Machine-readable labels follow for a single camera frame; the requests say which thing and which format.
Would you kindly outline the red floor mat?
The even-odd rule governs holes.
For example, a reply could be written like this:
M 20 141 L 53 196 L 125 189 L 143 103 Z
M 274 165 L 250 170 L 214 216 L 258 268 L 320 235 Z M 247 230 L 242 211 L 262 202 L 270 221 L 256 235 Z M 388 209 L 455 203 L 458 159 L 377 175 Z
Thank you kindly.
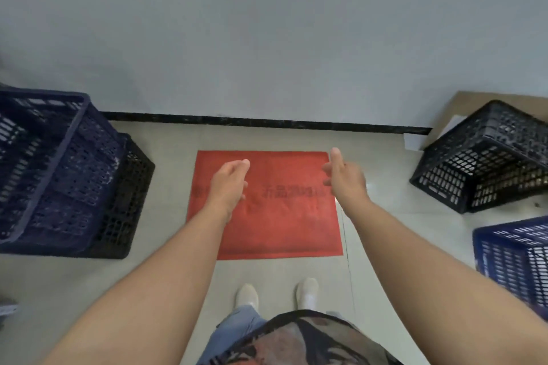
M 212 176 L 248 159 L 246 199 L 226 225 L 218 260 L 338 257 L 344 254 L 335 198 L 324 186 L 325 151 L 200 150 L 188 219 L 203 206 Z

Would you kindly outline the person's white shoe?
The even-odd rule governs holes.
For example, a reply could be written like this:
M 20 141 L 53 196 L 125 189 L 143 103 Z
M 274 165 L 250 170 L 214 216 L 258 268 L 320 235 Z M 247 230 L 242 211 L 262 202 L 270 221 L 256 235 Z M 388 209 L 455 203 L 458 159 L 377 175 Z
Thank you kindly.
M 317 279 L 307 277 L 301 280 L 295 291 L 298 310 L 317 311 L 319 283 Z
M 259 296 L 253 285 L 245 283 L 236 292 L 235 309 L 240 307 L 252 307 L 259 312 Z

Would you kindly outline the person's left hand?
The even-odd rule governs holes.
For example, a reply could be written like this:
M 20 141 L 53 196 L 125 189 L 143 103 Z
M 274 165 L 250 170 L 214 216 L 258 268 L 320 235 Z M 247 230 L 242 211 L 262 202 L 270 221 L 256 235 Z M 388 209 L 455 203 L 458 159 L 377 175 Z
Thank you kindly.
M 247 174 L 229 174 L 229 162 L 224 163 L 213 175 L 210 181 L 209 194 L 204 205 L 209 212 L 215 212 L 221 216 L 225 224 L 229 222 L 237 204 L 245 200 L 244 192 L 248 186 L 245 180 Z

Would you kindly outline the person's patterned shirt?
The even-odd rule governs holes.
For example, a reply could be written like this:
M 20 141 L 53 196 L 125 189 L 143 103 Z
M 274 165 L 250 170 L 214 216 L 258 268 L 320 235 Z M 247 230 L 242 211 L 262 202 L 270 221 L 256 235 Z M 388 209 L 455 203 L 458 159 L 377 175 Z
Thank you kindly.
M 209 365 L 403 365 L 352 323 L 313 310 L 280 314 Z

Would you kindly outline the person's blue jeans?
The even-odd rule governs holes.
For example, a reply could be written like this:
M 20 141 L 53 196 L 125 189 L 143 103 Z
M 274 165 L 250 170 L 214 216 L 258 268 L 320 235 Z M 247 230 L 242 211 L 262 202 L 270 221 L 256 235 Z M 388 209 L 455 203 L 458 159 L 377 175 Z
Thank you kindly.
M 223 354 L 234 343 L 262 327 L 266 322 L 267 320 L 263 319 L 251 305 L 234 308 L 217 325 L 196 365 L 206 365 L 212 358 Z

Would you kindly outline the brown cardboard sheet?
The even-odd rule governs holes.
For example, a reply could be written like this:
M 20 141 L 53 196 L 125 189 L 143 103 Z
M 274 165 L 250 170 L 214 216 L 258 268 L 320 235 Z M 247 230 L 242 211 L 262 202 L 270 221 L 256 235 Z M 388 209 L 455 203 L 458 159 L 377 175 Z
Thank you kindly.
M 544 122 L 548 122 L 548 97 L 522 94 L 458 91 L 434 120 L 434 125 L 420 150 L 437 140 L 456 115 L 467 117 L 491 100 L 503 101 Z

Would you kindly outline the black baseboard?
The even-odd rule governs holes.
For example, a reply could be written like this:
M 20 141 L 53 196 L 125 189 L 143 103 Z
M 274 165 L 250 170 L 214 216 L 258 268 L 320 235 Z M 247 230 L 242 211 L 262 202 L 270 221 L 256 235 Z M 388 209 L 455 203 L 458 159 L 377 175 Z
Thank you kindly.
M 207 125 L 276 129 L 301 129 L 314 131 L 381 133 L 381 134 L 418 134 L 428 135 L 431 128 L 394 125 L 368 125 L 346 122 L 315 122 L 279 119 L 247 119 L 236 117 L 174 115 L 157 113 L 106 112 L 102 114 L 109 121 L 117 122 L 150 122 L 182 125 Z

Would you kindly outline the person's right white shoe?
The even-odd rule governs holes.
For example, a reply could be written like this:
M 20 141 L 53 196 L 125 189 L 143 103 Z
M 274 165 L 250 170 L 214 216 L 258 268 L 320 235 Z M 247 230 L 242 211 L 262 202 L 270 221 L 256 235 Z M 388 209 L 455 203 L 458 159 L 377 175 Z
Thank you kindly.
M 295 291 L 298 310 L 317 311 L 319 283 L 317 279 L 307 277 L 301 280 Z

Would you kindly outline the black plastic crate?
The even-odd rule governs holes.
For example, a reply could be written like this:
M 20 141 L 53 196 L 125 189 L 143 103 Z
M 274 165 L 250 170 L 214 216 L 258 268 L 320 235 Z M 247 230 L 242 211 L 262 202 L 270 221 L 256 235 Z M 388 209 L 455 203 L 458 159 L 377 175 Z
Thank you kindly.
M 427 146 L 409 182 L 459 214 L 548 194 L 548 122 L 492 100 Z
M 129 134 L 121 136 L 125 140 L 125 154 L 113 192 L 94 238 L 88 248 L 78 253 L 79 258 L 121 260 L 131 250 L 156 166 Z

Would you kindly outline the person's left forearm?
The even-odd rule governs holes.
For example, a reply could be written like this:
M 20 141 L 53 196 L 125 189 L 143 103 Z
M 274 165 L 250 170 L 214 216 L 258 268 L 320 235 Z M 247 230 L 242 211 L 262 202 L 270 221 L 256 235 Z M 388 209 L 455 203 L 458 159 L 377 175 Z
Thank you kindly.
M 42 365 L 179 365 L 231 211 L 207 204 L 98 298 Z

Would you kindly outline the person's left white shoe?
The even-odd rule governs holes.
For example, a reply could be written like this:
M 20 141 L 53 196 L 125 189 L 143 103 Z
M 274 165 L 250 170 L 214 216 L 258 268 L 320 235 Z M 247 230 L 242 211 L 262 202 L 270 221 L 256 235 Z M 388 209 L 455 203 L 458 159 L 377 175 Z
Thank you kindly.
M 259 312 L 259 296 L 253 285 L 245 283 L 236 292 L 235 309 L 240 307 L 252 307 Z

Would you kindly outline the person's right hand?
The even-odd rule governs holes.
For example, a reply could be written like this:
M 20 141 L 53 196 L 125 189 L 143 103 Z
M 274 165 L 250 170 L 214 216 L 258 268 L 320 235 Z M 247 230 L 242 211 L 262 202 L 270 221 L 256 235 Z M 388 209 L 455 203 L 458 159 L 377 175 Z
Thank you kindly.
M 370 202 L 366 189 L 366 179 L 358 164 L 344 159 L 344 169 L 340 173 L 332 173 L 331 169 L 330 160 L 322 167 L 327 176 L 323 184 L 330 187 L 332 194 L 345 213 L 349 213 Z

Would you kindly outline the person's right forearm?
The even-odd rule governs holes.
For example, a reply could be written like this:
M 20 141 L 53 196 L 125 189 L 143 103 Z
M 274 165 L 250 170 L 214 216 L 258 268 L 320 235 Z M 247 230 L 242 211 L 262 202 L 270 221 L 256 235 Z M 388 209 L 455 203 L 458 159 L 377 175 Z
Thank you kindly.
M 337 195 L 395 312 L 431 365 L 548 365 L 548 324 L 373 203 Z

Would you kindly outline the large blue plastic crate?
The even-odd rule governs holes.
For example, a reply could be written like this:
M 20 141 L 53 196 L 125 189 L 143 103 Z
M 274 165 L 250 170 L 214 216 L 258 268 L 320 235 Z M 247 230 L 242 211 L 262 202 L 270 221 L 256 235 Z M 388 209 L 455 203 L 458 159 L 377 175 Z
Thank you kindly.
M 125 144 L 86 93 L 0 87 L 0 246 L 87 247 Z

